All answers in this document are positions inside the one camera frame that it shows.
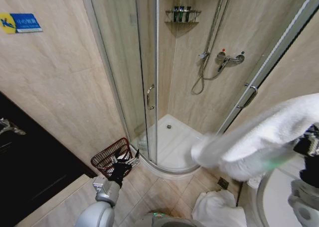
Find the shower faucet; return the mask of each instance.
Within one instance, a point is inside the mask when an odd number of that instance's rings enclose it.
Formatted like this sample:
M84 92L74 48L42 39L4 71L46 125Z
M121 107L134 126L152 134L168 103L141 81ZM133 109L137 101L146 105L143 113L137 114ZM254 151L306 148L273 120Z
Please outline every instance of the shower faucet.
M217 54L217 60L223 61L219 66L217 72L223 71L228 63L241 64L245 60L245 56L242 54L237 55L236 57L226 56L225 52L221 51Z

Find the red wire basket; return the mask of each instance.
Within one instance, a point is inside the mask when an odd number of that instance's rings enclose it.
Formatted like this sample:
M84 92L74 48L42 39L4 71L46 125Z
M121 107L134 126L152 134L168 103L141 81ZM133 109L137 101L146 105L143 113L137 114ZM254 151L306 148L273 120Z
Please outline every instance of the red wire basket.
M112 159L111 157L114 156L114 153L118 150L120 151L120 156L124 154L124 159L131 159L133 158L129 141L123 137L120 140L114 142L112 145L101 151L100 153L96 154L91 159L91 164L96 167L105 177L110 177L112 172L114 171L114 167L112 166ZM125 172L126 176L131 170L127 170Z

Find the sticker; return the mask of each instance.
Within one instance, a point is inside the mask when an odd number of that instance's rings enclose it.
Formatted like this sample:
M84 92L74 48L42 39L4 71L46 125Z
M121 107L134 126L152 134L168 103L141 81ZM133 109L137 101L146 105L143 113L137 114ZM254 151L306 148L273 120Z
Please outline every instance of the sticker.
M7 34L42 31L33 14L0 13L0 19L1 27Z

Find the towel on floor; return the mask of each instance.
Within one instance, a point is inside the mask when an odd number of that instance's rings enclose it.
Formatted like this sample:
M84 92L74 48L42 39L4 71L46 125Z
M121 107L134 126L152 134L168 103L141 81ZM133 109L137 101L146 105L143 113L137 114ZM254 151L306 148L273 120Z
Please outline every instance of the towel on floor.
M199 165L219 166L245 181L271 170L293 156L295 139L319 122L319 94L280 103L223 136L207 135L192 147Z
M233 194L226 190L201 193L192 217L205 227L247 227L243 208L236 207Z

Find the tiled floor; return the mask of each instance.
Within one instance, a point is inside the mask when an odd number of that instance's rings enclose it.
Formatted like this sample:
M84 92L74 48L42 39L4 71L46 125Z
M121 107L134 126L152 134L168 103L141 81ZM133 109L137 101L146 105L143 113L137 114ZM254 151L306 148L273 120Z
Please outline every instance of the tiled floor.
M140 164L124 179L115 207L114 227L131 227L148 212L162 212L180 218L191 218L191 211L201 192L219 190L218 171L198 170L181 180L158 178ZM229 190L237 197L238 183L230 182ZM38 221L34 227L74 226L77 217L95 202L92 180Z

